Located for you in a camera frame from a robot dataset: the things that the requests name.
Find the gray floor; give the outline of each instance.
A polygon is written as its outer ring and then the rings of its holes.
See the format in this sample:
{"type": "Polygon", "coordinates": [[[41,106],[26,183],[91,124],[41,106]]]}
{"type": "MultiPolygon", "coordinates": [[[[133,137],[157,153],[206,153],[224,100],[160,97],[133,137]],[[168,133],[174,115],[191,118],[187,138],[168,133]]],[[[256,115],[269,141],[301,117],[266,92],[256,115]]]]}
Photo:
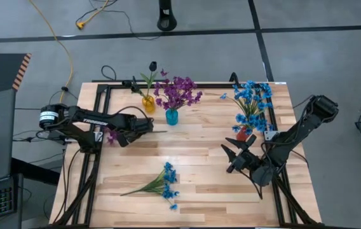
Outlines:
{"type": "MultiPolygon", "coordinates": [[[[124,15],[101,13],[83,31],[74,21],[90,10],[88,1],[48,0],[37,3],[59,36],[128,33],[124,15]]],[[[176,31],[252,29],[246,0],[173,0],[176,31]]],[[[156,32],[157,1],[120,0],[111,8],[125,10],[135,32],[156,32]]],[[[255,1],[262,28],[361,25],[361,1],[255,1]]],[[[51,36],[27,0],[0,0],[0,38],[51,36]]],[[[361,31],[264,34],[275,81],[286,81],[294,104],[309,94],[324,94],[339,103],[340,112],[305,141],[304,148],[323,222],[361,228],[361,136],[354,127],[361,112],[361,31]]],[[[83,82],[103,79],[101,66],[115,68],[119,79],[146,71],[158,61],[178,76],[196,81],[224,81],[231,72],[241,80],[266,81],[255,34],[172,36],[154,41],[135,38],[64,41],[74,61],[70,90],[78,94],[83,82]]],[[[32,53],[17,93],[18,108],[40,108],[64,85],[69,63],[53,41],[0,43],[0,53],[32,53]]],[[[68,105],[76,103],[67,96],[68,105]]],[[[38,111],[16,111],[15,133],[37,130],[38,111]]],[[[13,156],[31,162],[60,153],[54,142],[16,142],[13,156]]],[[[38,163],[60,166],[60,157],[38,163]]],[[[25,181],[33,196],[24,207],[24,228],[43,225],[43,202],[55,187],[25,181]]],[[[46,210],[49,212],[53,198],[46,210]]]]}

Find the yellow cable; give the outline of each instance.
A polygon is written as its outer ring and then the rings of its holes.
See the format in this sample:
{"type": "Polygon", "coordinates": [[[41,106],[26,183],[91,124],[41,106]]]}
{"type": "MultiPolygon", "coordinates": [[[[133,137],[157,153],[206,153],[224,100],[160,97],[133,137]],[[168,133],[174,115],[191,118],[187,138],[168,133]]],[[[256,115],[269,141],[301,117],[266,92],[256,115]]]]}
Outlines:
{"type": "MultiPolygon", "coordinates": [[[[69,53],[69,51],[67,51],[67,48],[64,46],[64,44],[62,44],[62,42],[60,42],[58,40],[58,38],[56,37],[55,31],[53,31],[51,24],[49,24],[49,21],[42,14],[41,10],[32,2],[32,0],[29,0],[29,2],[33,5],[33,7],[35,7],[36,11],[38,11],[38,13],[42,16],[43,20],[48,24],[48,27],[53,34],[53,38],[55,38],[55,41],[57,41],[64,48],[64,50],[69,58],[69,64],[71,65],[71,73],[69,75],[69,79],[67,80],[67,82],[65,84],[65,87],[67,87],[71,83],[72,77],[73,77],[73,60],[72,60],[71,54],[69,53]]],[[[65,91],[62,91],[62,94],[60,95],[59,103],[62,103],[62,99],[64,98],[64,95],[65,95],[65,91]]]]}
{"type": "Polygon", "coordinates": [[[109,0],[106,0],[106,2],[104,3],[104,5],[99,9],[97,10],[92,16],[90,16],[90,18],[87,18],[87,20],[85,20],[84,22],[78,22],[76,23],[76,26],[79,28],[79,29],[83,29],[83,27],[85,26],[85,24],[87,22],[89,22],[94,16],[96,16],[98,13],[100,13],[101,11],[104,10],[104,8],[107,6],[107,3],[109,3],[109,0]]]}

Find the wooden tabletop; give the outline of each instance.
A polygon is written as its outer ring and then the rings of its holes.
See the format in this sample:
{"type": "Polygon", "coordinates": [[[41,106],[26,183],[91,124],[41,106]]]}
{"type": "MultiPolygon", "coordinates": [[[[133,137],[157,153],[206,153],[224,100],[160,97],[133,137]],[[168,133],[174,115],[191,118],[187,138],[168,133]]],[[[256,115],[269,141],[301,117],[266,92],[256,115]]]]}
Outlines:
{"type": "MultiPolygon", "coordinates": [[[[270,83],[273,90],[273,105],[279,130],[288,130],[296,123],[294,111],[285,83],[270,83]]],[[[83,83],[78,106],[93,109],[97,83],[83,83]]],[[[224,138],[235,137],[231,127],[235,116],[241,113],[230,100],[219,97],[233,89],[202,89],[201,102],[179,109],[179,123],[169,126],[165,111],[157,107],[150,114],[154,130],[165,133],[150,133],[120,148],[118,143],[103,144],[97,187],[90,226],[278,226],[275,201],[271,185],[264,187],[264,199],[260,200],[252,183],[237,172],[226,173],[228,158],[220,147],[225,144],[239,152],[224,138]],[[163,169],[165,162],[174,165],[178,182],[173,185],[180,195],[174,200],[176,211],[161,196],[151,193],[136,193],[121,197],[120,194],[143,187],[163,169]]],[[[113,89],[109,114],[125,106],[142,108],[142,97],[126,89],[113,89]]],[[[136,109],[125,113],[142,117],[136,109]]],[[[88,130],[87,124],[77,124],[88,130]]],[[[255,132],[256,142],[250,151],[262,155],[262,134],[255,132]]],[[[65,166],[69,166],[73,154],[79,149],[74,143],[67,147],[65,166]]],[[[295,151],[304,156],[300,144],[295,151]]],[[[73,161],[69,178],[67,203],[71,203],[78,190],[84,154],[73,161]]],[[[306,163],[291,153],[287,163],[292,194],[303,209],[316,221],[320,221],[315,194],[306,163]]],[[[285,197],[281,193],[285,220],[289,214],[285,197]]],[[[59,180],[50,222],[55,219],[64,198],[64,184],[59,180]]],[[[79,222],[83,222],[87,196],[81,206],[79,222]]]]}

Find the hazard stripe tape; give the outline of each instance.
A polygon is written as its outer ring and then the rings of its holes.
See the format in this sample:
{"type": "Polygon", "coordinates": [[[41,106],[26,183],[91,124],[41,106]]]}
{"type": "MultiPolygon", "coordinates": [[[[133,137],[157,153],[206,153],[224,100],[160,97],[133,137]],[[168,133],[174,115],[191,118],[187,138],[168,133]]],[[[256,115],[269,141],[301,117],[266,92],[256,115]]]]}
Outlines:
{"type": "Polygon", "coordinates": [[[30,53],[28,53],[27,55],[24,56],[24,59],[23,59],[23,61],[21,63],[21,66],[20,66],[20,69],[18,70],[18,73],[15,76],[14,83],[13,83],[13,88],[15,90],[17,90],[17,91],[20,88],[20,85],[22,83],[22,79],[24,78],[24,74],[25,74],[25,72],[27,70],[29,61],[31,60],[31,56],[32,55],[30,53]]]}

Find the teal vase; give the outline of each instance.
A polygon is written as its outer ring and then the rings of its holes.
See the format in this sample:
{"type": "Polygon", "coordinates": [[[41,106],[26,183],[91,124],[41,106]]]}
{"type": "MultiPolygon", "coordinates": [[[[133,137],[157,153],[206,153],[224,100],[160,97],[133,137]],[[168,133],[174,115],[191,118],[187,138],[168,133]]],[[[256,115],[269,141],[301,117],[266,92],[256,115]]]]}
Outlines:
{"type": "Polygon", "coordinates": [[[176,125],[178,123],[178,111],[168,109],[165,113],[167,117],[167,124],[169,125],[176,125]]]}

